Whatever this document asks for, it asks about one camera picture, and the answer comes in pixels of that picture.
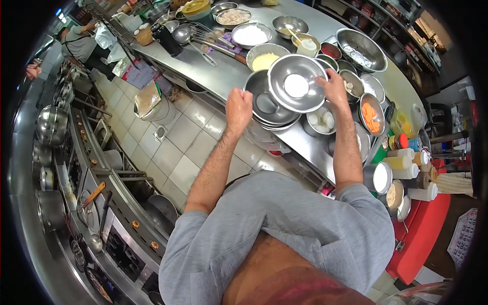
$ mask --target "purple cloth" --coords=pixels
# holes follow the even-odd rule
[[[238,46],[237,43],[235,43],[233,40],[232,40],[232,36],[231,36],[231,33],[230,32],[227,32],[225,33],[223,36],[222,36],[223,39],[227,40],[228,42],[232,43],[233,45],[235,45],[236,47],[234,49],[231,49],[223,44],[221,44],[220,42],[215,42],[216,45],[218,45],[219,47],[222,47],[226,50],[229,50],[230,52],[232,53],[236,53],[236,54],[239,54],[243,49],[242,47]],[[212,47],[209,47],[208,48],[208,51],[207,53],[210,53],[211,51],[213,51],[213,48]]]

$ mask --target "hand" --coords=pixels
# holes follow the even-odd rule
[[[252,93],[234,88],[225,103],[226,131],[240,137],[252,118]]]
[[[333,107],[337,110],[342,110],[346,107],[349,109],[343,78],[330,68],[326,69],[325,72],[329,76],[329,81],[326,81],[323,77],[317,77],[315,82],[324,88],[325,96]]]

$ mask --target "black container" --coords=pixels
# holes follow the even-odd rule
[[[155,23],[151,26],[153,38],[171,55],[178,56],[182,51],[182,46],[174,39],[173,35],[165,26]]]

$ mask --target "red sauce bowl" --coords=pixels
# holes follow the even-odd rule
[[[338,60],[342,57],[342,53],[339,48],[328,42],[324,42],[320,45],[320,51],[326,55],[329,55],[335,60]]]

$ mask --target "gray t-shirt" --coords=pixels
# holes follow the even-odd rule
[[[380,277],[395,247],[383,204],[362,184],[332,200],[277,172],[235,181],[207,215],[176,221],[159,270],[165,304],[220,304],[260,230],[361,293]]]
[[[75,56],[75,58],[81,62],[85,62],[90,57],[91,53],[95,49],[95,46],[97,46],[95,38],[87,34],[81,34],[81,26],[73,26],[69,30],[68,34],[66,34],[66,36],[61,39],[61,43],[63,43],[61,47],[61,54],[63,56]]]

